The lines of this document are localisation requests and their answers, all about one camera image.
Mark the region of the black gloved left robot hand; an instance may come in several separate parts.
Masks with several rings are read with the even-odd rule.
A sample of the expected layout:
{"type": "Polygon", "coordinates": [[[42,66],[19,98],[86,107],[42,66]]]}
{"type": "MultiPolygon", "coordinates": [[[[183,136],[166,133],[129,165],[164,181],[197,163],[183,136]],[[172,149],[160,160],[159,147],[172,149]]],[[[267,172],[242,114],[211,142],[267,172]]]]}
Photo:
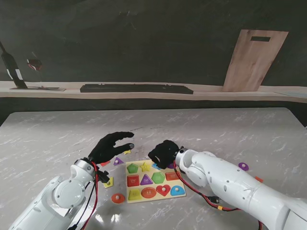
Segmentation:
{"type": "Polygon", "coordinates": [[[95,164],[101,164],[110,161],[113,157],[122,154],[125,151],[133,149],[134,144],[132,143],[115,147],[117,141],[132,137],[134,137],[132,132],[115,132],[107,134],[105,137],[99,140],[97,145],[91,151],[88,156],[89,161],[92,161],[95,164]]]}

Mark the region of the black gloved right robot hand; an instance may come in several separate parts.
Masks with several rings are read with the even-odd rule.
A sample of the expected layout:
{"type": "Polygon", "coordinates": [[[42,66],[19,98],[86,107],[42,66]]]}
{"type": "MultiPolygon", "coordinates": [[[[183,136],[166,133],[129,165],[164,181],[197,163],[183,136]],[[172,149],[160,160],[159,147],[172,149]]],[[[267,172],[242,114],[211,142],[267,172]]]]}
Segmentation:
{"type": "Polygon", "coordinates": [[[176,155],[183,149],[171,140],[164,140],[162,143],[149,152],[148,157],[161,169],[166,169],[172,164],[176,155]]]}

